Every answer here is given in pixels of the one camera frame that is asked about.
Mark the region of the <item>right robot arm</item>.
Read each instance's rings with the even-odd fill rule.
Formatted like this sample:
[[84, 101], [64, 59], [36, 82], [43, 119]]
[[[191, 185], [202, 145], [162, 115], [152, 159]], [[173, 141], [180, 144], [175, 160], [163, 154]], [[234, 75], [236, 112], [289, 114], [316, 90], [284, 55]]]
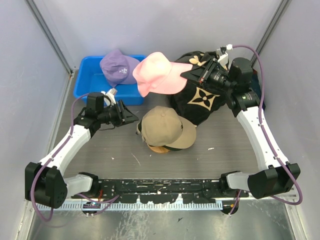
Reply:
[[252, 89], [251, 62], [235, 58], [227, 68], [228, 55], [192, 55], [192, 69], [181, 73], [189, 83], [209, 93], [222, 93], [228, 108], [243, 127], [256, 156], [257, 173], [228, 172], [221, 175], [219, 191], [231, 197], [237, 190], [248, 191], [256, 199], [289, 192], [301, 173], [280, 150], [265, 120], [260, 97]]

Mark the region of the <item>green NY cap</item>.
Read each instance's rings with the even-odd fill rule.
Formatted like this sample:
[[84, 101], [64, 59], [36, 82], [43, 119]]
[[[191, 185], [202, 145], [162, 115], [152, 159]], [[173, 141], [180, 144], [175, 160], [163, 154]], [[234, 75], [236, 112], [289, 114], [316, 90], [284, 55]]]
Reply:
[[[141, 136], [142, 141], [146, 143], [146, 139], [142, 135], [142, 121], [140, 121], [136, 126], [136, 134]], [[166, 149], [169, 149], [170, 152], [179, 152], [179, 151], [181, 151], [180, 148], [173, 148], [173, 147], [168, 147], [168, 146], [162, 146], [162, 147], [164, 147]]]

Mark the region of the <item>beige cap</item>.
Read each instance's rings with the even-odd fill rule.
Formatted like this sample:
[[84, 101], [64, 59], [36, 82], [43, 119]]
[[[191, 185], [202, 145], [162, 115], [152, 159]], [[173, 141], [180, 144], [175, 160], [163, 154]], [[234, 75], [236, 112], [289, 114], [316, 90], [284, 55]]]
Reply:
[[156, 106], [136, 126], [136, 133], [151, 147], [187, 149], [197, 138], [195, 125], [173, 108]]

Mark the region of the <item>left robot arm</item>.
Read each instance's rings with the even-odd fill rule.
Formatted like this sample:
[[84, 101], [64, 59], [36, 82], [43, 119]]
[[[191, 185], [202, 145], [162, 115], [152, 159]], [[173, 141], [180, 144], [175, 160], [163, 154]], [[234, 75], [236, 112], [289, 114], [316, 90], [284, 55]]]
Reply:
[[25, 168], [25, 198], [58, 209], [66, 199], [78, 194], [95, 198], [100, 193], [97, 175], [80, 172], [65, 178], [65, 171], [78, 151], [99, 131], [102, 125], [122, 127], [138, 121], [122, 100], [112, 100], [102, 92], [84, 94], [86, 105], [77, 116], [71, 117], [70, 128], [55, 148], [38, 163]]

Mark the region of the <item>pink cap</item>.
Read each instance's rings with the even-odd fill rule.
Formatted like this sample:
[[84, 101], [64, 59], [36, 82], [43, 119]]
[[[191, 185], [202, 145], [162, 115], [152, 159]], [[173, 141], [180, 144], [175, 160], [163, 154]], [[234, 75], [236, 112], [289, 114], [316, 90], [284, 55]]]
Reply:
[[181, 73], [192, 67], [188, 63], [171, 62], [161, 52], [153, 52], [135, 67], [132, 75], [143, 98], [149, 93], [173, 95], [184, 89], [187, 79], [181, 77]]

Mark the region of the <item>purple LA cap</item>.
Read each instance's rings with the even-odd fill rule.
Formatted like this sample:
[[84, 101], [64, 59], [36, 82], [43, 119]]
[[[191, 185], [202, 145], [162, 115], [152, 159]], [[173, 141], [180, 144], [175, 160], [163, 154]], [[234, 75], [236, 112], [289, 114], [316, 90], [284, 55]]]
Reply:
[[119, 49], [115, 49], [102, 58], [99, 66], [108, 84], [115, 88], [117, 85], [137, 83], [133, 77], [133, 70], [139, 63], [136, 58], [124, 55]]

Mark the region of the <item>wooden hat stand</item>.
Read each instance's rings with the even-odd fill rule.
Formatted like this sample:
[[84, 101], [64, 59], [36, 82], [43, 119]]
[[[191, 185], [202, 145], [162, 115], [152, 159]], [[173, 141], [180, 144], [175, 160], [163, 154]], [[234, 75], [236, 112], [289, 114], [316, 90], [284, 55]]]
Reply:
[[151, 146], [148, 145], [149, 149], [152, 150], [153, 152], [157, 153], [157, 154], [166, 154], [169, 153], [170, 150], [163, 147], [163, 146]]

